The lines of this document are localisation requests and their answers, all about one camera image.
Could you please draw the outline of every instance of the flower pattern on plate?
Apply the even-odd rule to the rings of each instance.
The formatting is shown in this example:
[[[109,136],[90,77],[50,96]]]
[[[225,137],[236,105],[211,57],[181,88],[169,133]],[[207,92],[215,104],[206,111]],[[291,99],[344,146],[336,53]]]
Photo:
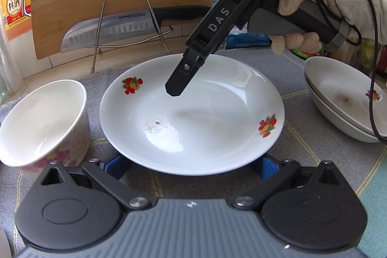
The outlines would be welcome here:
[[[268,135],[270,135],[270,132],[275,129],[274,125],[277,123],[277,120],[275,118],[275,114],[273,114],[271,117],[266,117],[265,120],[260,121],[260,127],[258,128],[259,134],[263,136],[263,138],[266,138]]]
[[[143,81],[141,78],[136,78],[136,77],[129,77],[126,78],[122,81],[123,83],[123,88],[125,89],[125,94],[129,93],[135,93],[136,90],[140,88],[140,85],[142,85]]]
[[[371,94],[371,91],[368,90],[368,93],[366,93],[365,95],[369,98],[370,94]],[[379,93],[376,90],[372,91],[372,100],[373,101],[380,101]]]

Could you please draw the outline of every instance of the metal pivot bolt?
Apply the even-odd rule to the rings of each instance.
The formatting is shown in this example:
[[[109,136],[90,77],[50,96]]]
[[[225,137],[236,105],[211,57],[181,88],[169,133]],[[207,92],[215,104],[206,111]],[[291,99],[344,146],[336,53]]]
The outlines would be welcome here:
[[[253,205],[254,200],[249,196],[240,196],[240,197],[237,197],[234,202],[237,206],[248,207]]]
[[[134,197],[129,200],[129,205],[134,208],[144,208],[149,204],[148,199],[144,197]]]

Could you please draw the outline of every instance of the gray gripper base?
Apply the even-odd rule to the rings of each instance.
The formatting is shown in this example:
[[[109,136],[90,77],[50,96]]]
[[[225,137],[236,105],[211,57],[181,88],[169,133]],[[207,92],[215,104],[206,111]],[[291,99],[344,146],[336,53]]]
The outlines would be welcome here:
[[[321,258],[286,246],[269,234],[253,212],[233,209],[223,199],[160,199],[133,211],[108,239],[73,253],[26,248],[19,258]],[[365,257],[357,249],[326,258]]]

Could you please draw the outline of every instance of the white plate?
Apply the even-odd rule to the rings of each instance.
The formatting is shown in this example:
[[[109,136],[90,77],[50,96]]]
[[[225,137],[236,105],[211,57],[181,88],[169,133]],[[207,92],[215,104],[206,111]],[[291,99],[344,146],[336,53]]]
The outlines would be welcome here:
[[[334,112],[358,129],[374,136],[370,122],[371,79],[357,69],[326,57],[308,58],[304,75],[314,92]],[[373,116],[381,135],[387,136],[387,95],[375,84]]]
[[[326,105],[323,102],[323,100],[321,100],[318,97],[318,95],[314,92],[314,90],[308,84],[308,82],[307,82],[307,86],[310,92],[310,96],[313,100],[313,103],[317,106],[320,112],[326,117],[326,119],[330,121],[334,126],[340,129],[343,133],[359,141],[368,142],[368,143],[379,142],[378,139],[376,139],[376,137],[371,136],[368,133],[365,133],[364,131],[361,131],[360,129],[356,128],[355,126],[347,122],[345,119],[340,117],[338,114],[336,114],[328,105]]]
[[[142,166],[187,176],[234,170],[266,153],[285,119],[275,86],[248,65],[210,55],[182,95],[172,97],[164,85],[181,58],[149,60],[109,86],[99,116],[110,143]],[[134,94],[123,88],[129,77],[141,78],[132,82]]]

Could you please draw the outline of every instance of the white ceramic bowl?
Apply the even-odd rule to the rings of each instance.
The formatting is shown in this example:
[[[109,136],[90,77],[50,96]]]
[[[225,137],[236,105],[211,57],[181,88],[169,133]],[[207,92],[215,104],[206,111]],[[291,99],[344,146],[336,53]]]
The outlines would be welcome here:
[[[364,131],[356,128],[355,126],[347,122],[345,119],[340,117],[328,105],[326,105],[322,99],[318,97],[318,95],[314,92],[313,88],[308,84],[308,82],[307,82],[307,86],[310,92],[310,96],[313,100],[313,103],[317,106],[320,112],[326,117],[326,119],[330,121],[334,126],[340,129],[346,135],[354,139],[357,139],[359,141],[368,142],[368,143],[379,142],[378,139],[376,139],[376,137],[371,136],[368,133],[365,133]]]
[[[74,80],[51,82],[31,92],[0,127],[0,160],[33,178],[51,161],[79,165],[89,145],[86,89]]]
[[[149,60],[109,86],[99,116],[110,143],[142,166],[187,176],[233,170],[266,153],[284,125],[275,86],[248,65],[210,55],[172,97],[164,85],[181,58]]]
[[[371,79],[357,69],[326,57],[307,59],[304,76],[314,92],[334,112],[358,129],[374,136],[370,122]],[[373,115],[381,135],[387,136],[387,95],[375,84]]]

